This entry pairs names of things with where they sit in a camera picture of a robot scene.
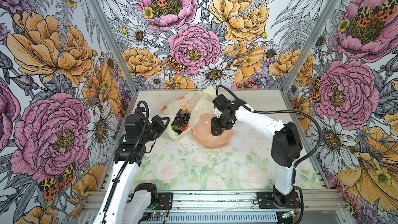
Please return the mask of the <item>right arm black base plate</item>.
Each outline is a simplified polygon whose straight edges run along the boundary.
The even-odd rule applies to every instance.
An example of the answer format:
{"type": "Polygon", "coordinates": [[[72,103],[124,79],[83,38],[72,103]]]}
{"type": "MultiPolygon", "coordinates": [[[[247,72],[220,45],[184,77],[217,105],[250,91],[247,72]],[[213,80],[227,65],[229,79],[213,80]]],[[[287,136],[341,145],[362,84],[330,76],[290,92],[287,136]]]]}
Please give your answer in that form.
{"type": "Polygon", "coordinates": [[[301,199],[299,194],[292,191],[288,195],[274,193],[271,191],[259,191],[256,193],[257,202],[260,209],[272,208],[294,208],[301,207],[301,199]]]}

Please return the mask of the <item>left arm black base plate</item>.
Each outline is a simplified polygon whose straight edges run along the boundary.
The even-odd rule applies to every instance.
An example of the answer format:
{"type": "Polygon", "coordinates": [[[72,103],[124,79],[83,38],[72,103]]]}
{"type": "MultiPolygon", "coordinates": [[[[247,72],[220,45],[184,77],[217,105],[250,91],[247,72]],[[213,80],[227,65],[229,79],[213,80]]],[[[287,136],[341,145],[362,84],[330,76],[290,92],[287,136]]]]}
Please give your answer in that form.
{"type": "Polygon", "coordinates": [[[174,194],[172,192],[159,192],[157,203],[153,209],[171,210],[173,206],[173,197],[174,194]]]}

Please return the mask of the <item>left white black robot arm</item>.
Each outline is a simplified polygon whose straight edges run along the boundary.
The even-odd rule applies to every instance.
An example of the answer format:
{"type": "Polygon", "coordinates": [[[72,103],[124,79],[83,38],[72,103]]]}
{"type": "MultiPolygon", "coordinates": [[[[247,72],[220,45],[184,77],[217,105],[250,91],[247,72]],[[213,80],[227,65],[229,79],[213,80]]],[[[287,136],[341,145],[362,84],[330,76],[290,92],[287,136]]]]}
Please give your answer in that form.
{"type": "Polygon", "coordinates": [[[139,190],[130,202],[129,217],[125,216],[130,187],[140,169],[146,152],[146,144],[158,139],[170,123],[169,117],[158,115],[149,119],[148,111],[140,107],[126,117],[125,134],[115,151],[112,175],[101,208],[93,222],[95,224],[137,224],[146,208],[154,204],[153,189],[139,190]]]}

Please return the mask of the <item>dark purple grape bunch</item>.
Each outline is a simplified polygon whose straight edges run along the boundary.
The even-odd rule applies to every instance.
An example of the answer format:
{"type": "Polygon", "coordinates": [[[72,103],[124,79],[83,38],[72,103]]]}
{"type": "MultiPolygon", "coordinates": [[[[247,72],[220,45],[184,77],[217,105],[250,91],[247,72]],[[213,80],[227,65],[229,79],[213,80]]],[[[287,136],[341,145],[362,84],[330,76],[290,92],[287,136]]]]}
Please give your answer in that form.
{"type": "Polygon", "coordinates": [[[172,125],[176,128],[182,129],[183,126],[188,126],[191,114],[188,111],[179,111],[174,118],[172,125]]]}

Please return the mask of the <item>translucent cream plastic bag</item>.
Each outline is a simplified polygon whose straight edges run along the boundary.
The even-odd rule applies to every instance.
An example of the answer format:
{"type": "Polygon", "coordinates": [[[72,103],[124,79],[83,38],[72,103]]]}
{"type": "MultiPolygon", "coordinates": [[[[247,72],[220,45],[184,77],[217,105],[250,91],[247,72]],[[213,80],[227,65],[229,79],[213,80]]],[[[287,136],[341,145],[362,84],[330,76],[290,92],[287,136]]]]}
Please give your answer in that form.
{"type": "Polygon", "coordinates": [[[161,117],[170,118],[164,136],[172,141],[179,141],[192,132],[202,115],[214,113],[213,100],[216,89],[207,87],[203,91],[192,91],[165,105],[160,112],[161,117]]]}

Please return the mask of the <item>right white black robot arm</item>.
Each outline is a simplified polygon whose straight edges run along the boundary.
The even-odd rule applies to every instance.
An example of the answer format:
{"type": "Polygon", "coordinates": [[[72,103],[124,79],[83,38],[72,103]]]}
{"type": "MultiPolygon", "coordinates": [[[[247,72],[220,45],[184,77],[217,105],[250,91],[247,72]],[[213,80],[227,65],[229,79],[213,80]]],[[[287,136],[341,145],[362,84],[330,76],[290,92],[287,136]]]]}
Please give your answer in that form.
{"type": "Polygon", "coordinates": [[[271,157],[277,164],[277,179],[273,194],[267,203],[273,202],[276,207],[287,207],[295,199],[294,182],[296,169],[294,162],[300,157],[303,145],[297,126],[293,122],[283,123],[267,117],[267,113],[250,108],[240,99],[228,100],[218,95],[212,101],[217,116],[211,119],[211,133],[220,136],[231,130],[236,121],[246,123],[268,136],[271,140],[271,157]]]}

